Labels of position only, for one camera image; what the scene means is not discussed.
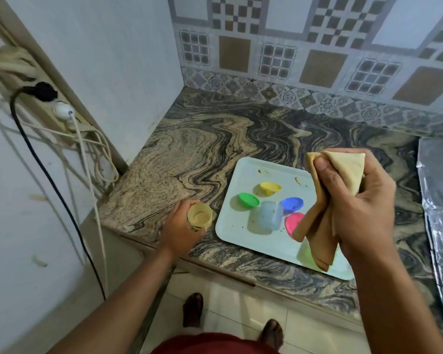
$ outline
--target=yellow cup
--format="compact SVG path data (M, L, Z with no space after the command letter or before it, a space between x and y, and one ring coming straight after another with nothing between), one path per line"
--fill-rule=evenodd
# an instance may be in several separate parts
M260 183L259 186L266 192L267 196L271 196L273 193L282 189L282 186L269 182Z
M209 228L213 221L212 208L202 202L194 204L187 212L187 220L196 230Z

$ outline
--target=aluminum foil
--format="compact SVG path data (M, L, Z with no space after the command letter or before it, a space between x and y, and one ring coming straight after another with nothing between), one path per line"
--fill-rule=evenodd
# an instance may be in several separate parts
M417 170L433 271L443 302L443 140L420 139Z

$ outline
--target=granite countertop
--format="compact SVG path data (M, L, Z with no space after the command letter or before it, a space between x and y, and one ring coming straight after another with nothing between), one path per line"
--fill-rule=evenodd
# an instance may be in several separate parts
M443 332L430 266L413 135L185 88L100 208L104 226L154 247L172 205L197 198L218 213L242 157L304 169L305 154L365 147L397 183L394 236ZM189 258L251 283L359 319L354 281L343 281L220 240L214 224Z

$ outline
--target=wall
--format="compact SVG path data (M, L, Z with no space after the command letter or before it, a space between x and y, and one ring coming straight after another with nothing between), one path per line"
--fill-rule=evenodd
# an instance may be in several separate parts
M167 0L5 1L131 163L183 87Z
M82 222L93 202L78 152L45 135L27 133ZM92 243L97 235L86 230L84 236L92 236ZM141 257L112 237L106 244L114 288L120 281L115 276L125 277ZM99 257L98 245L91 251ZM116 257L118 268L113 265ZM122 270L130 260L131 268ZM0 353L43 353L101 303L94 273L84 263L79 239L59 199L11 117L0 113Z
M443 0L168 1L187 86L443 136Z

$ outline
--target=tray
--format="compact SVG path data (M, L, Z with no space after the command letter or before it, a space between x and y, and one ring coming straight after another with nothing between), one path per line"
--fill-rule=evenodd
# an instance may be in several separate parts
M279 184L282 190L266 196L266 193L259 187L259 184L264 181ZM309 172L269 161L249 157L241 158L236 164L228 186L215 232L220 239L250 250L326 273L341 280L354 278L351 266L339 246L333 265L330 266L328 272L319 269L313 261L308 240L305 239L299 243L287 233L285 217L279 230L273 232L260 230L255 225L259 206L252 209L242 206L237 199L240 192L252 193L261 202L267 200L280 202L288 197L300 197L304 200L304 206L297 212L305 214L316 201L315 186Z

